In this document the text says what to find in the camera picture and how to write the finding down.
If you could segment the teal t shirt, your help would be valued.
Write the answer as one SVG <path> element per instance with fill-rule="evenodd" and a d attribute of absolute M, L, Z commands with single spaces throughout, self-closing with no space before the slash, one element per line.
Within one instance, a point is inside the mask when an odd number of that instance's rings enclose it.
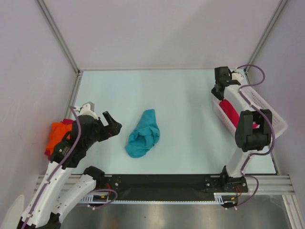
<path fill-rule="evenodd" d="M 132 158 L 146 155 L 159 141 L 160 129 L 154 109 L 145 110 L 128 137 L 125 150 Z"/>

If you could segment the white plastic mesh basket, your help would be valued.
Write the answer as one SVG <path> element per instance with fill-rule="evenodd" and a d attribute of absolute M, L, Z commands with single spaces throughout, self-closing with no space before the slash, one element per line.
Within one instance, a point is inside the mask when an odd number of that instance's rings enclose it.
<path fill-rule="evenodd" d="M 248 85 L 228 85 L 224 99 L 240 113 L 238 127 L 229 121 L 218 106 L 221 100 L 213 95 L 214 111 L 235 137 L 235 142 L 244 151 L 271 144 L 287 129 L 287 123 L 260 94 Z"/>

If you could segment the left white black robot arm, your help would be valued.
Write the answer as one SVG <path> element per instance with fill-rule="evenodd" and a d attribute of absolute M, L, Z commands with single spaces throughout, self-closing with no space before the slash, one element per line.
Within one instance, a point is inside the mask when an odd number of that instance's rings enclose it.
<path fill-rule="evenodd" d="M 91 192 L 104 192 L 118 197 L 117 192 L 107 186 L 105 173 L 94 166 L 86 168 L 74 186 L 60 195 L 66 181 L 89 148 L 96 142 L 120 133 L 122 125 L 108 112 L 104 112 L 103 116 L 107 125 L 103 125 L 92 111 L 75 115 L 71 130 L 54 147 L 46 174 L 20 217 L 17 225 L 19 229 L 60 228 L 69 212 Z"/>

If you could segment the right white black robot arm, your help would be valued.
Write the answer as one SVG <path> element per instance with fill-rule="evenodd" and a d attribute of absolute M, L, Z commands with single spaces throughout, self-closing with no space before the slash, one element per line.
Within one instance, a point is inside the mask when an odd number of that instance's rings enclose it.
<path fill-rule="evenodd" d="M 229 67 L 216 67 L 213 95 L 214 111 L 234 135 L 237 149 L 224 167 L 226 176 L 220 179 L 224 191 L 232 191 L 237 186 L 236 178 L 244 176 L 244 169 L 254 156 L 266 156 L 267 146 L 273 148 L 275 132 L 272 127 L 272 111 L 255 105 L 243 90 L 242 77 Z"/>

